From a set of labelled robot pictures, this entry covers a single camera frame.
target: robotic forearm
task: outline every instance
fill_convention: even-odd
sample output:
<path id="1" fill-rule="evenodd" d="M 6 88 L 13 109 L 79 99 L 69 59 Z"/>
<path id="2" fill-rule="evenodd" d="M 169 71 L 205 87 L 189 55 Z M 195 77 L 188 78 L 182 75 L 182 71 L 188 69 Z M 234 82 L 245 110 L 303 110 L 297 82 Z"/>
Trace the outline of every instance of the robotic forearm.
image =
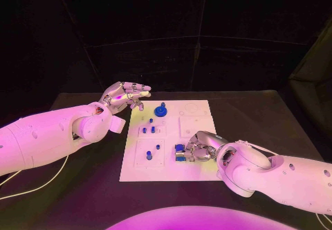
<path id="1" fill-rule="evenodd" d="M 260 191 L 284 205 L 332 215 L 332 164 L 277 154 L 265 157 L 252 146 L 199 131 L 182 154 L 198 161 L 216 157 L 216 176 L 241 196 Z"/>
<path id="2" fill-rule="evenodd" d="M 99 141 L 107 131 L 121 132 L 125 121 L 115 117 L 127 104 L 143 110 L 138 97 L 150 87 L 117 82 L 98 102 L 20 118 L 0 129 L 0 175 L 52 163 Z"/>

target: white robotic arm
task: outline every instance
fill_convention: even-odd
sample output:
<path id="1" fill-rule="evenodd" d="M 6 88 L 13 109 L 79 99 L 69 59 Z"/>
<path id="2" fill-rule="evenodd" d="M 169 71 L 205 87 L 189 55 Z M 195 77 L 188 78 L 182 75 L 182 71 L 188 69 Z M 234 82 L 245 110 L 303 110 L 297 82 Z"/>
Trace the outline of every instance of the white robotic arm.
<path id="1" fill-rule="evenodd" d="M 241 196 L 260 191 L 284 205 L 332 215 L 332 164 L 277 154 L 265 157 L 254 148 L 270 152 L 244 141 L 228 143 L 218 135 L 199 131 L 182 156 L 199 161 L 216 157 L 216 176 Z"/>
<path id="2" fill-rule="evenodd" d="M 98 102 L 20 118 L 0 129 L 0 175 L 56 161 L 99 141 L 107 131 L 121 132 L 125 121 L 115 117 L 127 104 L 143 110 L 138 97 L 150 87 L 117 82 Z"/>

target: blue knob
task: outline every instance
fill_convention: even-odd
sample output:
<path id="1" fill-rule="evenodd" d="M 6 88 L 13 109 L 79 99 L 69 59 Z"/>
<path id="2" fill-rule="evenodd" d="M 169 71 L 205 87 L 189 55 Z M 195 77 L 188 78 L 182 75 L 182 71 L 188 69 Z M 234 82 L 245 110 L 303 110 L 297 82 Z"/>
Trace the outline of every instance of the blue knob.
<path id="1" fill-rule="evenodd" d="M 164 105 L 164 102 L 163 102 L 162 105 L 157 106 L 156 109 L 154 109 L 154 114 L 156 114 L 157 117 L 162 117 L 162 116 L 164 116 L 167 114 L 167 109 L 166 109 L 164 106 L 166 105 Z"/>
<path id="2" fill-rule="evenodd" d="M 150 151 L 147 151 L 147 160 L 149 160 L 149 161 L 151 160 L 151 154 L 150 154 Z"/>

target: white cable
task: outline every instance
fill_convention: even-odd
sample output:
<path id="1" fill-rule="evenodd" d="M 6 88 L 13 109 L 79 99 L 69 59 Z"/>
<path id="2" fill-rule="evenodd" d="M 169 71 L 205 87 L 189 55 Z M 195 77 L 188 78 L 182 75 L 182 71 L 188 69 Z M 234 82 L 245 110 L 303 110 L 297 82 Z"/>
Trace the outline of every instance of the white cable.
<path id="1" fill-rule="evenodd" d="M 323 214 L 323 217 L 326 218 L 326 220 L 329 221 L 329 223 L 332 224 L 332 220 L 326 217 L 326 215 Z"/>
<path id="2" fill-rule="evenodd" d="M 63 164 L 62 164 L 62 167 L 60 167 L 60 169 L 59 169 L 59 172 L 56 173 L 56 175 L 53 176 L 53 178 L 59 175 L 59 173 L 60 173 L 60 170 L 63 169 L 63 166 L 65 166 L 65 164 L 66 164 L 66 160 L 68 160 L 68 156 L 66 156 L 66 159 L 65 159 L 65 162 L 63 162 Z M 30 190 L 30 191 L 26 191 L 26 192 L 23 192 L 23 193 L 19 193 L 19 194 L 13 194 L 13 195 L 9 195 L 9 196 L 6 196 L 6 197 L 1 197 L 0 198 L 0 200 L 3 200 L 3 199 L 6 199 L 6 198 L 10 198 L 10 197 L 14 197 L 14 196 L 19 196 L 19 195 L 23 195 L 23 194 L 27 194 L 27 193 L 30 193 L 30 192 L 35 192 L 37 189 L 40 189 L 42 187 L 45 187 L 49 183 L 50 183 L 50 181 L 53 180 L 53 178 L 49 180 L 49 182 L 43 185 L 43 186 L 40 186 L 39 188 L 36 188 L 36 189 L 33 189 L 33 190 Z"/>
<path id="3" fill-rule="evenodd" d="M 17 171 L 9 178 L 7 178 L 7 180 L 4 180 L 1 183 L 0 183 L 0 186 L 19 174 L 19 172 L 20 171 Z"/>
<path id="4" fill-rule="evenodd" d="M 238 140 L 238 141 L 235 141 L 235 142 L 239 143 L 239 144 L 250 145 L 250 146 L 255 147 L 257 149 L 263 150 L 264 152 L 268 152 L 268 153 L 271 153 L 271 154 L 274 154 L 274 155 L 278 155 L 278 154 L 274 153 L 273 151 L 264 149 L 264 148 L 260 147 L 258 145 L 254 145 L 254 144 L 248 143 L 247 141 Z"/>
<path id="5" fill-rule="evenodd" d="M 319 223 L 322 224 L 323 228 L 325 228 L 326 230 L 330 230 L 330 229 L 323 225 L 323 222 L 322 222 L 322 220 L 320 220 L 317 214 L 316 214 L 316 218 L 317 218 L 317 221 L 319 221 Z"/>

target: robotic hand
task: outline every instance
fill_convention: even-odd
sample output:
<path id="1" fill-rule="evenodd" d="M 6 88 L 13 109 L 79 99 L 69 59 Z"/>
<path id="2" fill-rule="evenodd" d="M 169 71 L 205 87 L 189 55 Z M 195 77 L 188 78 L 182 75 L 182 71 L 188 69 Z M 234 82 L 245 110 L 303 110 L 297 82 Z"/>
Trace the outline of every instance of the robotic hand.
<path id="1" fill-rule="evenodd" d="M 52 163 L 99 141 L 107 131 L 120 133 L 125 121 L 115 117 L 130 104 L 144 109 L 140 97 L 150 86 L 112 84 L 98 102 L 20 118 L 0 129 L 0 175 Z"/>
<path id="2" fill-rule="evenodd" d="M 332 215 L 332 164 L 276 153 L 265 157 L 255 149 L 273 153 L 245 141 L 229 143 L 199 131 L 176 156 L 198 161 L 216 158 L 216 176 L 241 196 L 260 191 L 284 205 Z"/>

